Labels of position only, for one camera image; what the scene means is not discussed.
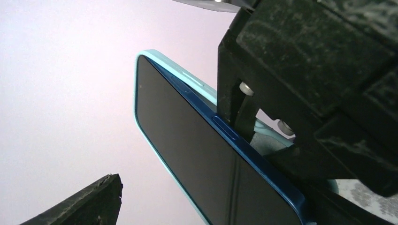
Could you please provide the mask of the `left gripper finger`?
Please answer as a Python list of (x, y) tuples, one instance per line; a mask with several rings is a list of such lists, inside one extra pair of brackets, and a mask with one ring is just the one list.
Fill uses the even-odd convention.
[(106, 175), (24, 225), (115, 225), (122, 204), (119, 174)]

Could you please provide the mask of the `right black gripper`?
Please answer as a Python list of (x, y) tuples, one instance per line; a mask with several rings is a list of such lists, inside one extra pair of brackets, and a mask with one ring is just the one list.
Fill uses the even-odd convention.
[(299, 179), (398, 192), (398, 3), (234, 0), (217, 113), (242, 136), (258, 110), (293, 131), (269, 160)]

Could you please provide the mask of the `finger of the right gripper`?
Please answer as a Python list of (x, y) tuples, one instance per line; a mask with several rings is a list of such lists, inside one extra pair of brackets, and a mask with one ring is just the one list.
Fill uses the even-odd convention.
[(273, 146), (264, 149), (264, 157), (304, 193), (310, 202), (317, 224), (390, 224), (389, 221), (360, 208), (332, 191), (329, 180), (351, 176), (324, 150)]

